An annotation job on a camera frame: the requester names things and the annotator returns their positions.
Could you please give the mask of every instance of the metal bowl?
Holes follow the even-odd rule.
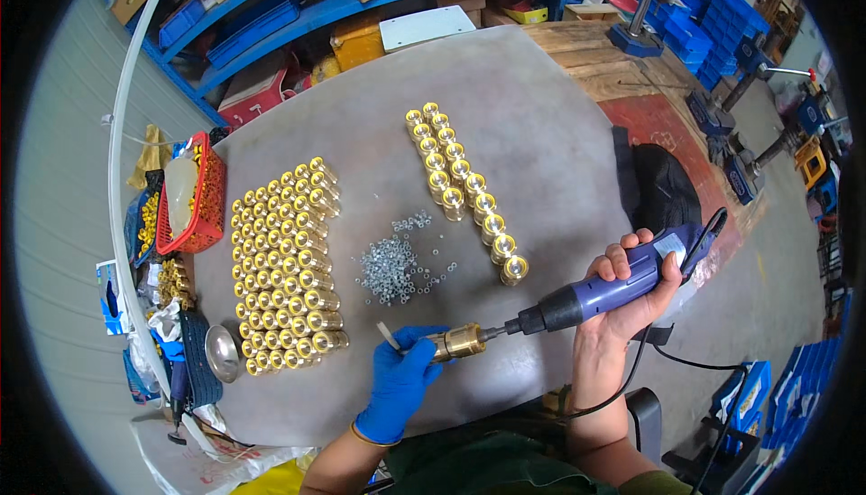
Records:
[[[204,353],[216,378],[231,384],[240,373],[240,360],[231,333],[222,326],[211,326],[204,337]]]

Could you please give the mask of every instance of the blue metal shelving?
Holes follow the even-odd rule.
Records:
[[[142,49],[145,51],[156,64],[162,69],[167,77],[175,83],[179,89],[193,101],[214,123],[225,125],[226,122],[214,110],[214,108],[204,99],[211,90],[217,88],[221,83],[225,82],[241,69],[254,63],[254,61],[267,55],[271,51],[285,46],[289,42],[296,40],[310,31],[314,31],[319,27],[334,23],[341,19],[352,16],[353,14],[375,8],[377,6],[386,5],[398,0],[371,0],[361,3],[358,0],[319,0],[311,5],[301,9],[300,16],[296,21],[285,25],[279,30],[272,32],[270,35],[259,40],[253,46],[250,46],[240,55],[229,61],[222,68],[208,68],[198,82],[189,82],[184,79],[175,67],[171,64],[171,59],[182,55],[185,46],[189,46],[197,36],[206,31],[220,19],[229,15],[239,6],[249,0],[226,0],[219,5],[214,6],[204,15],[196,24],[194,24],[187,33],[179,38],[167,50],[161,51],[156,42],[151,41],[149,37],[145,38]],[[552,10],[551,19],[561,19],[562,11],[565,7],[566,0],[551,0],[550,5]],[[128,24],[126,30],[132,34],[135,24],[138,23],[138,16],[135,16]]]

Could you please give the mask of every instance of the gold bracelet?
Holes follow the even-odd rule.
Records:
[[[352,432],[352,435],[355,435],[355,437],[356,437],[358,440],[360,440],[361,442],[365,442],[365,443],[370,444],[370,445],[373,445],[373,446],[378,446],[378,447],[380,447],[380,448],[390,448],[390,447],[392,447],[392,446],[396,446],[396,445],[400,444],[400,440],[403,440],[403,439],[400,439],[400,440],[398,440],[397,442],[391,442],[391,443],[389,443],[389,444],[379,444],[379,443],[377,443],[377,442],[373,442],[372,440],[367,439],[365,436],[363,436],[363,435],[361,434],[361,432],[360,432],[360,431],[358,430],[358,428],[355,426],[355,421],[354,421],[354,420],[352,420],[352,423],[349,424],[349,431],[351,431],[351,432]]]

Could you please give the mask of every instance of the concrete floor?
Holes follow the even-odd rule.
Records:
[[[782,129],[763,82],[752,85],[733,115],[756,154]],[[817,228],[792,163],[790,155],[781,154],[765,168],[765,216],[731,260],[674,316],[677,327],[665,347],[669,354],[717,365],[769,360],[775,384],[795,345],[820,340],[824,294]],[[631,347],[626,365],[631,366],[636,349]],[[729,376],[728,371],[698,370],[644,350],[631,388],[646,386],[662,402],[663,453],[676,447],[690,457],[700,418],[708,415],[712,394]]]

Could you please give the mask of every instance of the red box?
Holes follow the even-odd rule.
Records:
[[[218,112],[232,127],[244,126],[294,97],[295,83],[304,74],[294,53],[271,51],[235,74]]]

